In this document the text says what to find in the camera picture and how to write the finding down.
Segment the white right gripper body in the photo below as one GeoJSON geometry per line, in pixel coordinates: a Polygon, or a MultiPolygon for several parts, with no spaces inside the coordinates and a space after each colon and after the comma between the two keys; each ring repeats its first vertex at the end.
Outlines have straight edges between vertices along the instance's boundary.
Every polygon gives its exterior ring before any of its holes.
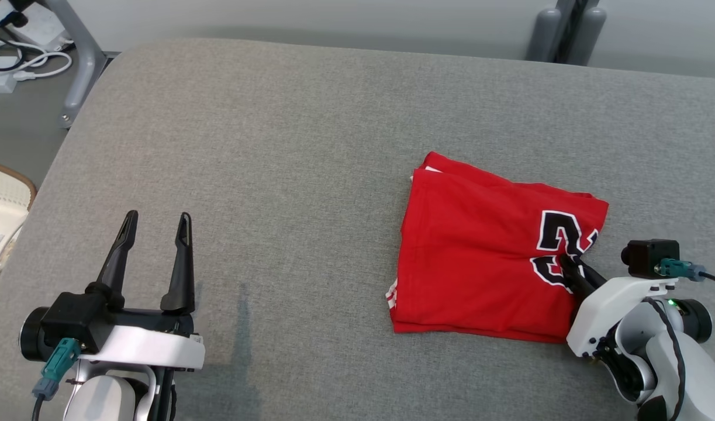
{"type": "Polygon", "coordinates": [[[678,278],[616,277],[584,299],[567,335],[576,356],[592,356],[601,338],[614,334],[617,347],[632,353],[664,330],[660,316],[645,298],[661,298],[678,278]]]}

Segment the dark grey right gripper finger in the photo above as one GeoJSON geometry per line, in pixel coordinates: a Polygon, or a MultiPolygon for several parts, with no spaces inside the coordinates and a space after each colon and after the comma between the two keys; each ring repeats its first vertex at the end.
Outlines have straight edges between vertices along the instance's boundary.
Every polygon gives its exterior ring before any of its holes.
{"type": "Polygon", "coordinates": [[[579,275],[579,282],[584,286],[589,286],[589,289],[598,289],[607,282],[603,275],[584,262],[577,264],[577,274],[579,275]]]}
{"type": "Polygon", "coordinates": [[[585,275],[585,267],[579,256],[560,255],[558,263],[564,285],[569,288],[575,299],[585,299],[593,292],[593,286],[585,275]]]}

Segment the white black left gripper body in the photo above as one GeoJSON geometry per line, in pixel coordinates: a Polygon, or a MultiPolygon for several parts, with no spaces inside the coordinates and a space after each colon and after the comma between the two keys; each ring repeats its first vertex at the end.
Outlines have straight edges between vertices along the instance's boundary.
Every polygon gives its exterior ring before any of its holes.
{"type": "Polygon", "coordinates": [[[124,309],[115,314],[115,325],[100,351],[82,353],[80,360],[196,371],[203,368],[205,354],[192,314],[124,309]]]}

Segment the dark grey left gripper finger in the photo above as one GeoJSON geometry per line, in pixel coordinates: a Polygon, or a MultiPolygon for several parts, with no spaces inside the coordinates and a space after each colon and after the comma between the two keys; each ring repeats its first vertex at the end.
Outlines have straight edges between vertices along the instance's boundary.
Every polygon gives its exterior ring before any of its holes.
{"type": "Polygon", "coordinates": [[[181,213],[175,235],[176,254],[168,291],[160,301],[160,310],[169,315],[190,315],[196,311],[194,254],[192,254],[192,219],[181,213]]]}
{"type": "Polygon", "coordinates": [[[125,298],[122,295],[128,253],[134,245],[139,213],[131,210],[121,224],[112,243],[106,260],[101,268],[98,279],[85,288],[87,294],[98,294],[104,299],[107,309],[118,311],[124,309],[125,298]]]}

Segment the red basketball jersey number 23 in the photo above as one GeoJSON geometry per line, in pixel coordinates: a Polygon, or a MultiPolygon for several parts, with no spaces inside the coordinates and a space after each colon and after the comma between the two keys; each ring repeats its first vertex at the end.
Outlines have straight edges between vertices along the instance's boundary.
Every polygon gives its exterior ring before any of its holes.
{"type": "Polygon", "coordinates": [[[411,176],[395,282],[395,333],[562,343],[576,309],[558,259],[597,242],[609,205],[515,183],[429,152],[411,176]]]}

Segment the woven laundry basket white liner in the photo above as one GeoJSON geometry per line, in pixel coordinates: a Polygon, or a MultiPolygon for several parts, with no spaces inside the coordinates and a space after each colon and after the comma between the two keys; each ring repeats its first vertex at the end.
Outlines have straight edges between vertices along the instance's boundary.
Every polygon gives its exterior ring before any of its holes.
{"type": "Polygon", "coordinates": [[[12,255],[36,195],[36,185],[28,177],[0,164],[0,274],[12,255]]]}

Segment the white power strip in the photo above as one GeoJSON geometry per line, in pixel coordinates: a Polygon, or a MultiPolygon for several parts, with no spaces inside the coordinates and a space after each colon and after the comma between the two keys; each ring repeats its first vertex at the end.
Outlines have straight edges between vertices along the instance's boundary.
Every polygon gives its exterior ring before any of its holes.
{"type": "Polygon", "coordinates": [[[24,11],[24,16],[27,18],[26,23],[12,24],[0,31],[15,40],[39,46],[46,51],[61,51],[73,43],[60,19],[37,0],[24,11]]]}

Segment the black power plug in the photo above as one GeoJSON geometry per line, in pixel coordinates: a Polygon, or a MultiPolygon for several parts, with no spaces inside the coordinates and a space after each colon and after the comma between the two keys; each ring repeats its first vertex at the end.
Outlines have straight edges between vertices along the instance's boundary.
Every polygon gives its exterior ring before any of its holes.
{"type": "Polygon", "coordinates": [[[27,22],[24,11],[32,5],[35,0],[0,0],[0,29],[12,24],[24,24],[27,22]]]}

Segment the grey metal frame leg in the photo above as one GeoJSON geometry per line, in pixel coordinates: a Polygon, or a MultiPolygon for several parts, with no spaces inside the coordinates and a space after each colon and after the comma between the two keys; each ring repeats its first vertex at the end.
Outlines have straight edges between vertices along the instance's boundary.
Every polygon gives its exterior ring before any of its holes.
{"type": "Polygon", "coordinates": [[[76,49],[77,70],[60,113],[60,125],[68,130],[75,122],[88,93],[106,68],[109,59],[68,0],[44,1],[60,19],[74,41],[76,49]]]}

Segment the grey metal post with feet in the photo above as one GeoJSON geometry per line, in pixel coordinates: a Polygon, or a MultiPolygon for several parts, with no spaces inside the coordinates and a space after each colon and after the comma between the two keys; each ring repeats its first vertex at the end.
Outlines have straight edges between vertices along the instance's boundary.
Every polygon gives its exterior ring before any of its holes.
{"type": "Polygon", "coordinates": [[[525,59],[587,66],[606,19],[599,0],[557,0],[537,14],[525,59]]]}

